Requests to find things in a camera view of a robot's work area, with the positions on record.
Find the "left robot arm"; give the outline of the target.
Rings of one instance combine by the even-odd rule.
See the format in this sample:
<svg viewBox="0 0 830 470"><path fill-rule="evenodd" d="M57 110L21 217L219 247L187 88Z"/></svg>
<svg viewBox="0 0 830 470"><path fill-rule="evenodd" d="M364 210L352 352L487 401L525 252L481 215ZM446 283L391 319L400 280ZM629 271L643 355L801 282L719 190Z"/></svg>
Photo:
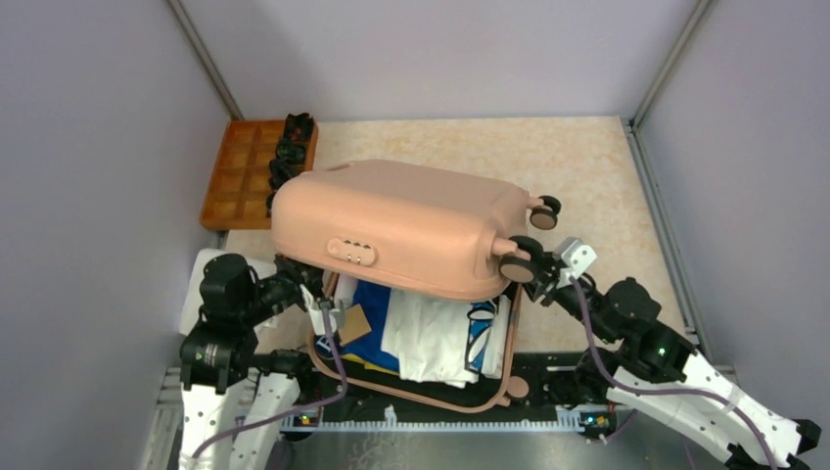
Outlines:
<svg viewBox="0 0 830 470"><path fill-rule="evenodd" d="M324 272L281 256L261 277L239 254L202 269L197 321L180 347L183 402L181 469L263 469L280 439L280 422L314 385L307 354L259 353L255 329L321 294Z"/></svg>

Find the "blue white shirt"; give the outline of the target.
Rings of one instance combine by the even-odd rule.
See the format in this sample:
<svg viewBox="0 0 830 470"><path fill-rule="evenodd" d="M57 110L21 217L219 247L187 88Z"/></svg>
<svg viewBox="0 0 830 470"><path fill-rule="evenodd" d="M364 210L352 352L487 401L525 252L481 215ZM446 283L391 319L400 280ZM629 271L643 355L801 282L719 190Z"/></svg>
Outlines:
<svg viewBox="0 0 830 470"><path fill-rule="evenodd" d="M381 349L398 359L403 380L463 389L484 377L497 298L464 303L393 290Z"/></svg>

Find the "small brown square box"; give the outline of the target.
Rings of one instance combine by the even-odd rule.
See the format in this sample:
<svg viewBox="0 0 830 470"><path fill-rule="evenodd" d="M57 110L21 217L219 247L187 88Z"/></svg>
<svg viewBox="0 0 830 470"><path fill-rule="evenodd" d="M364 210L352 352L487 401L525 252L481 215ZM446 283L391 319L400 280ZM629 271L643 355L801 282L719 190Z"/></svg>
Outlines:
<svg viewBox="0 0 830 470"><path fill-rule="evenodd" d="M348 345L372 332L372 327L361 305L352 305L344 313L343 324L339 326L342 345Z"/></svg>

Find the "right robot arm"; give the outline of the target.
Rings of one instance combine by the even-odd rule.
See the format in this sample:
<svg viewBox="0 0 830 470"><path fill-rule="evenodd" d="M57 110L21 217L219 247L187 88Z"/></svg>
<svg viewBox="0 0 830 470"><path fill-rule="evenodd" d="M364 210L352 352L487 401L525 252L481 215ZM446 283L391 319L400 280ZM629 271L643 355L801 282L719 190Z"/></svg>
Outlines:
<svg viewBox="0 0 830 470"><path fill-rule="evenodd" d="M624 404L688 438L728 469L805 469L821 428L777 414L716 370L690 341L667 326L662 309L633 277L600 292L585 273L551 252L530 257L525 291L579 321L588 347L574 377L587 403Z"/></svg>

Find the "yellow cloth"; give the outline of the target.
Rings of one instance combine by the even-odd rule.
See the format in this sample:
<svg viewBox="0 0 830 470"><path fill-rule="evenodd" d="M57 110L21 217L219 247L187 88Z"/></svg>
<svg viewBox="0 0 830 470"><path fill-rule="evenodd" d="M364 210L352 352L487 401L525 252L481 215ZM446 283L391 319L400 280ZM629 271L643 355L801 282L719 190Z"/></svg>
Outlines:
<svg viewBox="0 0 830 470"><path fill-rule="evenodd" d="M382 366L379 366L379 365L371 363L371 362L363 361L362 366L365 370L386 373L386 374L389 374L389 375L392 375L392 376L397 376L398 375L398 373L394 370L390 370L386 367L382 367Z"/></svg>

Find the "white cloth under left arm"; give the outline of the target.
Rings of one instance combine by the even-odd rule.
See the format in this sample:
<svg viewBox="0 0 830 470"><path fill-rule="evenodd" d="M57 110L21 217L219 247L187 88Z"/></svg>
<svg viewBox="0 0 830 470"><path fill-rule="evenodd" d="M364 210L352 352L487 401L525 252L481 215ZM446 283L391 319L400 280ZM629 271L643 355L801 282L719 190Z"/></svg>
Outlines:
<svg viewBox="0 0 830 470"><path fill-rule="evenodd" d="M202 249L197 253L179 319L178 331L181 335L189 334L199 319L199 307L203 304L199 288L205 278L204 268L209 261L222 255L229 255L229 252L218 249ZM249 257L244 257L244 259L260 279L271 276L277 271L272 261Z"/></svg>

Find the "pink suitcase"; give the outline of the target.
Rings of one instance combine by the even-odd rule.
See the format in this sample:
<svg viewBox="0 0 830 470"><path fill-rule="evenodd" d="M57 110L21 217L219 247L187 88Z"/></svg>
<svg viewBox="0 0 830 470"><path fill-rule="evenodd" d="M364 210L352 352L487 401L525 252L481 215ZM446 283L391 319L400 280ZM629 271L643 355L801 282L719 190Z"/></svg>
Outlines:
<svg viewBox="0 0 830 470"><path fill-rule="evenodd" d="M302 173L271 204L276 252L362 281L451 301L507 294L506 357L518 288L543 250L528 230L557 225L560 202L513 183L435 167L365 160Z"/></svg>

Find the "white tube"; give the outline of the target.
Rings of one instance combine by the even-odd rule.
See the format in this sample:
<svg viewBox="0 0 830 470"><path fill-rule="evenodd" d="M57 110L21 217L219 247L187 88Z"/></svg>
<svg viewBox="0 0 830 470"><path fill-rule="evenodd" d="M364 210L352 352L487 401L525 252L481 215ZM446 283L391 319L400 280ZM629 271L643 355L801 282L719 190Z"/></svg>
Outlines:
<svg viewBox="0 0 830 470"><path fill-rule="evenodd" d="M495 316L489 328L489 336L484 352L484 362L481 373L488 379L498 379L502 376L504 350L511 312L511 300L501 295L495 301L497 307Z"/></svg>

